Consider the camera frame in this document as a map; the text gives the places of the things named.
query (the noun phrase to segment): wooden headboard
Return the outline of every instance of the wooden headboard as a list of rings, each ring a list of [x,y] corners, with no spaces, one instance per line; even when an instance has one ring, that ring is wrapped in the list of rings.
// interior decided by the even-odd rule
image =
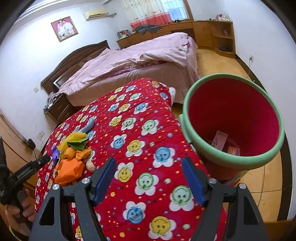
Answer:
[[[56,80],[68,80],[80,70],[87,61],[99,56],[106,48],[109,48],[107,40],[98,44],[87,45],[73,51],[41,82],[41,86],[48,94],[57,92],[59,89],[53,84]]]

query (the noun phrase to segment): green trash can rim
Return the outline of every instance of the green trash can rim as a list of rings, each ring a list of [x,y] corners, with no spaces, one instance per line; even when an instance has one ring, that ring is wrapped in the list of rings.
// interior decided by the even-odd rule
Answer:
[[[219,78],[231,78],[234,80],[242,81],[242,82],[252,86],[257,91],[259,91],[271,104],[271,106],[273,107],[273,109],[277,115],[278,121],[279,121],[279,136],[278,136],[277,142],[275,143],[273,148],[271,148],[269,151],[267,151],[263,154],[257,155],[257,156],[231,155],[226,152],[220,151],[220,150],[214,148],[213,146],[211,146],[210,144],[208,144],[194,130],[194,128],[189,120],[189,114],[188,114],[191,96],[196,91],[196,89],[199,88],[204,83],[211,81],[213,79],[219,79]],[[264,166],[265,164],[267,164],[269,162],[269,161],[266,162],[266,160],[272,160],[277,155],[277,153],[280,151],[280,149],[283,145],[283,142],[284,142],[284,134],[285,134],[284,121],[283,121],[281,113],[280,113],[278,107],[276,106],[276,104],[272,101],[270,96],[261,87],[259,87],[258,85],[256,85],[255,83],[253,83],[250,80],[247,80],[243,77],[240,77],[240,76],[234,75],[234,74],[222,74],[222,73],[211,74],[211,75],[207,75],[207,76],[201,78],[196,83],[194,83],[193,86],[189,89],[187,95],[185,96],[184,105],[183,105],[183,120],[188,121],[186,123],[186,127],[184,127],[186,129],[186,132],[190,133],[191,139],[197,140],[197,142],[199,143],[199,146],[195,146],[197,151],[200,151],[202,154],[210,153],[210,155],[212,157],[214,157],[211,161],[213,161],[219,165],[234,168],[234,169],[251,170],[251,169],[256,169],[261,166]]]

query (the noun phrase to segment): bride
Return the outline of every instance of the bride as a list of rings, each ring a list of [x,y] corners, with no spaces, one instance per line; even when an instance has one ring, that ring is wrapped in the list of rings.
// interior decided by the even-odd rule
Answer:
[[[62,22],[58,22],[58,24],[57,24],[57,34],[60,39],[64,39],[65,37],[68,36],[68,33],[67,33],[65,26],[63,25]]]

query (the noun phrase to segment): window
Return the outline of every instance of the window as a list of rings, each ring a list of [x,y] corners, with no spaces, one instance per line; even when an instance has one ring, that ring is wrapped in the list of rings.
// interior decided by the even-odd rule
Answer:
[[[182,0],[163,0],[172,20],[189,18]]]

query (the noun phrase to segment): floral curtain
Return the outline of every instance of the floral curtain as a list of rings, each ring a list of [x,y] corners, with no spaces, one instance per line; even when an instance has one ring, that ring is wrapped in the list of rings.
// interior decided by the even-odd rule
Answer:
[[[172,20],[162,0],[121,0],[133,29],[145,24],[166,25]]]

